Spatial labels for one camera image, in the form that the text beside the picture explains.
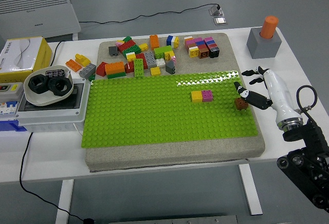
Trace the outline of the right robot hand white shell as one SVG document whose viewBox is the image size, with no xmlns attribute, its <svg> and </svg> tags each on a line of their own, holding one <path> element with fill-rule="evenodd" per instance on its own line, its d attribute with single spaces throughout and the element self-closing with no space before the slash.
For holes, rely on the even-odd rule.
<svg viewBox="0 0 329 224">
<path fill-rule="evenodd" d="M 269 99 L 259 93 L 247 90 L 239 82 L 234 82 L 242 99 L 262 110 L 272 107 L 277 112 L 276 124 L 284 132 L 302 126 L 302 116 L 293 108 L 293 101 L 285 82 L 271 69 L 263 69 L 260 66 L 256 70 L 247 70 L 242 73 L 244 76 L 254 74 L 261 74 L 262 77 L 252 80 L 249 84 L 264 82 Z"/>
</svg>

